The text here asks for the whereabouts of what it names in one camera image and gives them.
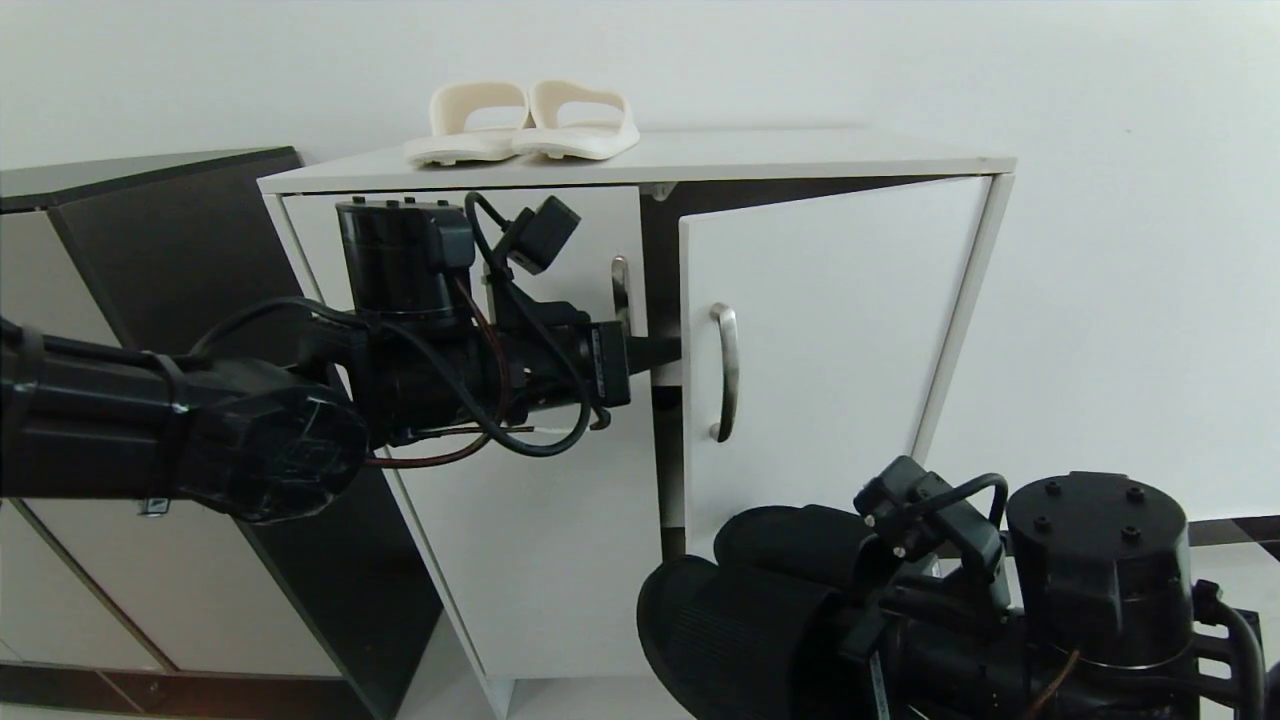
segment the cabinet top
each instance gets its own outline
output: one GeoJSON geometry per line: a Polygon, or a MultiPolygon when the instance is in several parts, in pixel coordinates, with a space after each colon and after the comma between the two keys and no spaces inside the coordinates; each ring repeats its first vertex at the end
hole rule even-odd
{"type": "Polygon", "coordinates": [[[632,184],[713,179],[974,176],[1007,173],[1014,158],[984,155],[863,127],[646,131],[611,160],[513,158],[451,168],[410,165],[399,146],[269,176],[262,192],[356,192],[467,187],[632,184]]]}

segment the cable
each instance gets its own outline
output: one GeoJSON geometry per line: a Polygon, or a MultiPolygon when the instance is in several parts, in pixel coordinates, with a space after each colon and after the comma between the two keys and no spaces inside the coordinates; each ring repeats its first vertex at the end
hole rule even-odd
{"type": "MultiPolygon", "coordinates": [[[[498,409],[494,413],[494,421],[500,423],[502,418],[507,413],[507,407],[511,402],[511,369],[507,366],[507,356],[502,351],[502,342],[498,340],[498,333],[494,332],[493,325],[476,306],[475,299],[467,292],[467,287],[462,283],[461,277],[453,278],[453,287],[458,291],[458,295],[466,301],[467,307],[471,310],[471,316],[475,318],[476,325],[480,327],[480,333],[484,336],[485,342],[489,343],[489,350],[493,351],[494,361],[498,364],[498,409]]],[[[475,432],[484,433],[483,429],[475,428],[475,432]]],[[[435,437],[444,437],[447,434],[462,434],[460,432],[453,433],[440,433],[435,437]]],[[[440,465],[448,465],[449,462],[457,462],[458,460],[465,460],[471,457],[480,448],[489,445],[492,437],[489,434],[481,434],[475,442],[467,445],[462,450],[454,452],[447,452],[444,455],[436,455],[433,457],[369,457],[365,464],[372,465],[375,468],[394,468],[394,469],[416,469],[416,468],[439,468],[440,465]]]]}
{"type": "Polygon", "coordinates": [[[564,351],[559,346],[559,343],[557,343],[550,337],[550,332],[547,329],[547,327],[532,314],[532,311],[525,304],[525,300],[518,293],[511,292],[509,287],[511,270],[506,266],[504,263],[499,261],[494,256],[493,249],[489,247],[489,242],[484,237],[484,229],[480,227],[480,220],[476,217],[476,205],[480,205],[480,208],[484,209],[485,214],[488,214],[489,218],[493,219],[493,222],[497,223],[498,227],[503,229],[503,232],[506,232],[507,228],[511,227],[512,224],[511,220],[504,218],[502,213],[499,213],[484,195],[476,191],[468,192],[463,197],[462,205],[467,217],[467,222],[471,224],[471,234],[475,237],[476,247],[480,250],[481,258],[484,258],[485,264],[489,266],[489,273],[492,277],[490,282],[494,283],[498,291],[502,292],[511,301],[511,304],[516,306],[516,310],[520,313],[521,319],[525,322],[525,324],[534,328],[534,332],[539,336],[543,343],[547,345],[547,347],[556,355],[556,359],[564,366],[566,370],[568,370],[570,379],[575,386],[575,391],[579,395],[580,402],[582,405],[590,406],[591,410],[595,411],[595,415],[598,418],[598,421],[594,425],[591,425],[591,429],[603,430],[604,428],[608,428],[611,423],[609,411],[594,401],[594,398],[586,389],[586,383],[577,373],[577,368],[575,368],[573,363],[568,359],[567,355],[564,355],[564,351]]]}
{"type": "Polygon", "coordinates": [[[1062,671],[1059,673],[1048,685],[1044,685],[1044,691],[1041,692],[1039,697],[1036,698],[1036,702],[1027,708],[1027,714],[1023,715],[1023,720],[1036,720],[1041,711],[1044,710],[1044,705],[1048,703],[1055,694],[1057,694],[1057,689],[1062,687],[1062,683],[1065,683],[1068,675],[1075,670],[1075,664],[1079,661],[1080,651],[1073,650],[1071,655],[1066,656],[1066,665],[1062,666],[1062,671]]]}
{"type": "Polygon", "coordinates": [[[204,359],[215,345],[225,340],[230,333],[243,328],[259,318],[270,315],[271,313],[283,310],[284,307],[302,307],[315,315],[320,315],[325,320],[340,325],[364,325],[364,322],[360,320],[360,318],[334,310],[333,307],[316,302],[315,300],[308,300],[306,297],[273,297],[270,300],[264,300],[257,305],[251,305],[210,328],[204,337],[196,341],[196,345],[191,346],[187,356],[204,359]]]}
{"type": "Polygon", "coordinates": [[[527,442],[521,442],[512,437],[507,430],[500,428],[489,415],[485,413],[484,407],[476,402],[476,398],[471,395],[471,391],[456,377],[453,377],[453,368],[449,366],[449,361],[445,360],[439,352],[435,351],[430,343],[425,342],[422,338],[404,329],[396,323],[383,323],[381,327],[388,332],[397,334],[406,341],[415,350],[417,350],[422,357],[435,369],[436,374],[440,375],[440,380],[449,387],[449,391],[462,402],[462,406],[471,414],[471,418],[477,425],[484,428],[486,433],[493,436],[493,439],[511,450],[512,452],[518,452],[521,455],[527,455],[530,457],[550,457],[553,455],[559,455],[577,442],[579,438],[586,432],[586,424],[579,423],[573,427],[573,432],[570,433],[564,439],[554,442],[552,445],[530,445],[527,442]]]}
{"type": "Polygon", "coordinates": [[[1228,642],[1231,644],[1231,678],[1235,679],[1240,697],[1235,706],[1236,720],[1262,720],[1267,702],[1266,665],[1262,660],[1262,646],[1253,633],[1248,620],[1234,607],[1217,602],[1219,620],[1226,625],[1228,642]]]}
{"type": "MultiPolygon", "coordinates": [[[[515,425],[506,428],[508,433],[541,433],[548,436],[567,436],[573,432],[573,428],[547,428],[543,425],[515,425]]],[[[413,436],[415,439],[438,439],[442,437],[452,436],[474,436],[483,434],[485,430],[477,425],[457,425],[453,428],[440,428],[438,430],[430,430],[420,436],[413,436]]]]}
{"type": "Polygon", "coordinates": [[[586,382],[582,380],[582,375],[579,374],[577,368],[573,365],[573,361],[570,360],[568,355],[564,354],[564,348],[561,347],[559,343],[556,342],[556,338],[550,336],[550,331],[548,331],[547,327],[540,320],[538,320],[536,316],[534,316],[529,306],[525,305],[524,299],[520,297],[518,293],[511,291],[511,274],[509,274],[511,270],[494,256],[493,249],[485,240],[484,229],[480,227],[480,219],[476,217],[477,204],[481,208],[484,208],[485,213],[489,214],[489,217],[493,218],[495,223],[498,223],[498,227],[506,228],[509,227],[511,223],[506,218],[503,218],[493,208],[493,205],[490,205],[489,201],[479,192],[475,191],[468,192],[462,201],[467,222],[471,223],[471,234],[474,236],[476,249],[480,251],[481,258],[484,258],[485,264],[489,266],[489,278],[492,287],[497,292],[503,293],[503,296],[516,307],[516,311],[520,314],[521,320],[524,320],[526,325],[532,328],[534,333],[539,337],[543,345],[545,345],[547,348],[552,351],[552,355],[554,355],[556,360],[568,373],[571,380],[570,384],[573,387],[573,391],[579,397],[579,414],[577,414],[577,420],[573,424],[573,432],[571,432],[563,439],[545,446],[529,445],[517,441],[516,438],[509,436],[506,439],[502,438],[495,438],[495,439],[498,439],[498,442],[502,443],[504,447],[508,447],[524,455],[532,455],[535,457],[558,455],[572,447],[573,443],[576,443],[582,437],[582,434],[586,433],[586,429],[588,427],[590,427],[591,423],[591,410],[595,410],[599,418],[596,429],[603,429],[604,427],[608,427],[609,414],[603,407],[594,406],[594,404],[591,402],[591,395],[586,389],[586,382]],[[513,445],[524,446],[525,448],[531,450],[532,452],[516,450],[515,447],[512,447],[513,445]]]}
{"type": "Polygon", "coordinates": [[[991,487],[996,488],[996,497],[991,501],[991,511],[987,514],[987,520],[991,521],[992,525],[996,525],[996,528],[1000,528],[1000,521],[1005,516],[1005,506],[1009,505],[1009,482],[1005,480],[1004,475],[1000,475],[998,473],[978,475],[957,488],[948,489],[942,495],[934,495],[916,502],[915,505],[910,505],[902,509],[902,512],[906,514],[906,519],[920,518],[928,515],[929,512],[937,512],[943,507],[968,500],[991,487]]]}

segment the floor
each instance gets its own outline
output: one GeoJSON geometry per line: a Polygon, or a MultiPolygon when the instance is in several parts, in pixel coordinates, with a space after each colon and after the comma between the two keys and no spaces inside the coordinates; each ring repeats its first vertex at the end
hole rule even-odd
{"type": "MultiPolygon", "coordinates": [[[[1244,537],[1239,539],[1242,542],[1192,548],[1193,573],[1197,579],[1219,583],[1224,589],[1224,600],[1230,605],[1254,610],[1262,615],[1262,642],[1267,650],[1268,662],[1274,664],[1280,659],[1280,542],[1260,544],[1248,542],[1244,537]]],[[[1019,601],[1016,589],[1014,594],[1015,602],[1019,601]]],[[[1233,714],[1206,701],[1201,716],[1203,720],[1229,720],[1233,714]]],[[[120,720],[120,717],[0,706],[0,720],[120,720]]],[[[399,720],[493,720],[480,684],[471,675],[457,634],[444,619],[422,657],[417,676],[404,698],[399,720]]]]}

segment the black cable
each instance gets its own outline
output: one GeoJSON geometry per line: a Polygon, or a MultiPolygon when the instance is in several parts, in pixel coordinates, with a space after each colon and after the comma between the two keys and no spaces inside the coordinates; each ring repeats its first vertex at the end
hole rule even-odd
{"type": "Polygon", "coordinates": [[[1009,482],[1005,480],[1004,475],[998,473],[978,475],[957,488],[948,489],[942,495],[934,495],[916,502],[915,505],[910,505],[905,507],[902,512],[905,512],[908,518],[920,518],[928,515],[929,512],[937,512],[943,507],[968,500],[992,487],[996,488],[996,497],[991,501],[991,511],[987,514],[987,520],[991,521],[992,525],[996,525],[996,528],[1000,528],[1000,521],[1005,516],[1005,506],[1009,503],[1009,482]]]}
{"type": "Polygon", "coordinates": [[[494,439],[494,442],[506,447],[507,450],[511,450],[512,452],[518,452],[520,455],[527,455],[530,457],[550,457],[553,455],[559,455],[561,452],[564,452],[566,450],[572,447],[573,443],[576,443],[579,438],[581,438],[582,434],[586,433],[588,424],[586,421],[582,421],[582,419],[586,418],[588,420],[590,420],[590,409],[584,406],[582,413],[579,415],[579,423],[573,427],[573,430],[570,432],[570,434],[566,436],[563,439],[559,439],[550,445],[530,445],[527,442],[516,439],[509,433],[507,433],[507,430],[504,430],[502,427],[494,423],[492,418],[489,418],[489,415],[484,411],[484,407],[481,407],[480,404],[476,402],[476,398],[471,396],[471,392],[466,388],[466,386],[458,378],[453,377],[453,368],[449,365],[449,361],[445,360],[439,352],[436,352],[435,348],[430,346],[430,343],[428,343],[422,338],[417,337],[416,334],[411,333],[410,331],[404,329],[403,327],[396,323],[381,323],[379,327],[404,338],[410,345],[413,346],[415,350],[421,352],[422,356],[426,357],[428,363],[430,363],[431,366],[435,368],[436,374],[440,375],[440,379],[444,380],[444,384],[449,386],[449,391],[453,392],[453,395],[458,398],[458,401],[462,402],[462,406],[467,409],[467,413],[471,414],[471,418],[476,421],[476,424],[480,425],[486,433],[489,433],[489,436],[494,439]]]}
{"type": "MultiPolygon", "coordinates": [[[[604,407],[600,407],[595,402],[593,402],[591,393],[586,388],[586,382],[582,379],[582,375],[577,372],[577,368],[573,365],[573,361],[570,360],[568,355],[566,355],[564,348],[561,347],[558,342],[556,342],[556,338],[552,337],[550,331],[548,331],[547,325],[544,325],[534,315],[534,313],[525,304],[524,299],[520,297],[520,293],[511,291],[511,269],[507,268],[504,263],[499,261],[498,258],[494,256],[493,249],[489,246],[489,241],[486,241],[484,237],[484,229],[480,227],[480,218],[476,217],[476,205],[484,208],[485,213],[490,218],[493,218],[495,223],[498,223],[498,227],[507,228],[511,225],[511,223],[494,209],[494,206],[485,199],[484,195],[471,191],[466,195],[466,197],[463,197],[462,206],[463,211],[466,213],[467,222],[471,223],[471,234],[475,238],[476,249],[480,251],[480,256],[484,258],[485,265],[489,266],[488,277],[490,287],[493,287],[495,292],[503,293],[503,296],[511,302],[511,305],[516,307],[516,311],[520,314],[521,320],[524,320],[526,325],[532,328],[534,333],[543,342],[543,345],[547,346],[548,350],[550,350],[552,355],[556,356],[557,363],[559,363],[568,373],[570,384],[572,386],[575,393],[579,397],[579,415],[577,415],[577,421],[573,424],[573,432],[570,436],[567,436],[563,441],[559,441],[554,445],[549,445],[545,447],[558,446],[561,443],[564,443],[564,441],[570,438],[573,438],[573,442],[577,442],[577,438],[581,437],[581,433],[579,430],[581,429],[581,432],[586,432],[586,428],[590,425],[593,410],[595,410],[595,414],[599,418],[599,421],[596,423],[594,429],[607,428],[609,425],[609,413],[604,407]]],[[[568,446],[573,445],[573,442],[566,443],[564,448],[567,450],[568,446]]]]}
{"type": "Polygon", "coordinates": [[[251,305],[210,328],[204,337],[196,341],[196,345],[191,346],[187,355],[189,357],[205,357],[215,345],[225,340],[230,333],[243,328],[259,318],[270,315],[271,313],[284,307],[302,307],[329,322],[342,325],[364,325],[364,322],[360,318],[334,310],[333,307],[316,302],[315,300],[308,300],[306,297],[273,297],[270,300],[264,300],[257,305],[251,305]]]}
{"type": "Polygon", "coordinates": [[[1240,697],[1235,706],[1236,720],[1262,720],[1267,702],[1266,665],[1262,646],[1248,620],[1234,607],[1219,601],[1217,619],[1226,625],[1231,644],[1231,676],[1236,680],[1240,697]]]}

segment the silver handle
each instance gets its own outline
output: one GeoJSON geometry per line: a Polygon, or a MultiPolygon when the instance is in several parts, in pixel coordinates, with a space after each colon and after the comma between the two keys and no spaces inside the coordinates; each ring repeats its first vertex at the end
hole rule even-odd
{"type": "Polygon", "coordinates": [[[712,424],[712,437],[724,442],[733,433],[733,419],[737,416],[737,375],[740,370],[737,356],[737,314],[723,302],[712,305],[712,319],[721,328],[721,356],[724,366],[724,393],[721,398],[721,421],[712,424]]]}
{"type": "Polygon", "coordinates": [[[631,337],[631,268],[626,258],[613,259],[609,277],[613,278],[613,314],[622,324],[622,337],[631,337]]]}

